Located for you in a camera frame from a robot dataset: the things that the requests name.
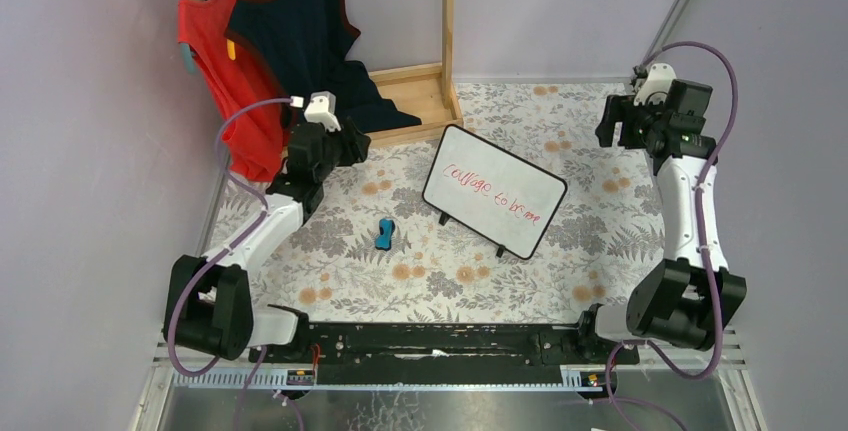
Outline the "blue whiteboard eraser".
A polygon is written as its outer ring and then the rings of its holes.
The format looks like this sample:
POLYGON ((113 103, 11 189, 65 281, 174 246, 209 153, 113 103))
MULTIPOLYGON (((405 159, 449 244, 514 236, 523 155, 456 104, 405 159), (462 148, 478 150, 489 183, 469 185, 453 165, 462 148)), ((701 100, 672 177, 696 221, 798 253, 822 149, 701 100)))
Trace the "blue whiteboard eraser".
POLYGON ((381 251, 389 251, 392 248, 392 240, 395 230, 396 225, 392 219, 381 219, 378 223, 378 234, 375 238, 375 248, 381 251))

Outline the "white whiteboard black frame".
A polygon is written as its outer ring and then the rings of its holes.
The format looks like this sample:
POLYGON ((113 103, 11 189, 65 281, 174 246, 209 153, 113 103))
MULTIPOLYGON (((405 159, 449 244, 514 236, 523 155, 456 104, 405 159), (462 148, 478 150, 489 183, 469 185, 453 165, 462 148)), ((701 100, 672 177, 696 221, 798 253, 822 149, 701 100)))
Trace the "white whiteboard black frame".
POLYGON ((536 252, 567 182, 460 127, 444 128, 422 200, 522 260, 536 252))

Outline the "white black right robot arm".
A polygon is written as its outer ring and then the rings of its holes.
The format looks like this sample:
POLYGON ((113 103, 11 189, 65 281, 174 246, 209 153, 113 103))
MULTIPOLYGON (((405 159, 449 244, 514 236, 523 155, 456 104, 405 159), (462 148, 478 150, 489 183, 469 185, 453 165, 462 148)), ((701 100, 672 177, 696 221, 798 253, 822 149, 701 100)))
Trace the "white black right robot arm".
POLYGON ((581 314, 582 339, 654 339, 706 351, 746 297, 746 281, 730 273, 717 233, 717 143, 702 133, 711 95, 708 85, 673 79, 607 97, 595 134, 603 147, 645 152, 665 244, 662 260, 626 304, 593 305, 581 314))

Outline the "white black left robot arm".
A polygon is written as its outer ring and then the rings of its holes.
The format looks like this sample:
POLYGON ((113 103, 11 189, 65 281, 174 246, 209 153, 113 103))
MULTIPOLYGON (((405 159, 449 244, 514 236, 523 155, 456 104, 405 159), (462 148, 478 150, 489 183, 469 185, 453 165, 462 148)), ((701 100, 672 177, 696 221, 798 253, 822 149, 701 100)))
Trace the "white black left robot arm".
POLYGON ((282 305, 254 305, 249 274, 307 223, 332 171, 364 162, 370 143, 352 118, 337 131, 319 123, 294 127, 285 170, 263 194, 259 212, 224 245, 199 257, 182 255, 173 264, 162 329, 169 348, 234 360, 248 348, 296 342, 306 315, 282 305))

